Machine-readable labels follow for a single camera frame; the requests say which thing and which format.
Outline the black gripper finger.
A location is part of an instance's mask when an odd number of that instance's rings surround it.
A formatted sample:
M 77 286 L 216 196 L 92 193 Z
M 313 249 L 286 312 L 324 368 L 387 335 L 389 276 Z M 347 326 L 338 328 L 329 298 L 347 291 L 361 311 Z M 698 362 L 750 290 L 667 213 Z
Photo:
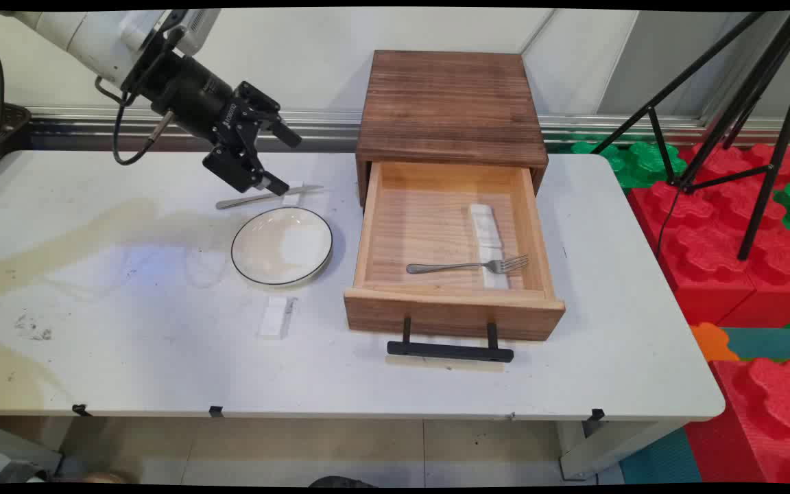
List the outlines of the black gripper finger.
M 219 144 L 202 160 L 203 166 L 213 172 L 239 193 L 249 188 L 269 190 L 276 196 L 285 195 L 289 185 L 266 171 L 254 145 L 236 146 Z
M 279 141 L 295 149 L 303 138 L 285 124 L 279 113 L 260 112 L 261 128 L 270 132 Z

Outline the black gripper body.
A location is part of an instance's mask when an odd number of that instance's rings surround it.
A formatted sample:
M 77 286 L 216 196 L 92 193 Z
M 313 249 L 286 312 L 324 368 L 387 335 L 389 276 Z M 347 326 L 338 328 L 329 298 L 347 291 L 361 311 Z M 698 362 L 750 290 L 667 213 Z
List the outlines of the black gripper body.
M 137 97 L 147 98 L 160 121 L 137 152 L 143 156 L 154 146 L 163 129 L 175 123 L 195 137 L 232 153 L 254 152 L 261 131 L 281 138 L 280 106 L 248 82 L 232 88 L 187 54 L 175 53 L 179 36 L 153 36 L 129 72 L 120 109 Z

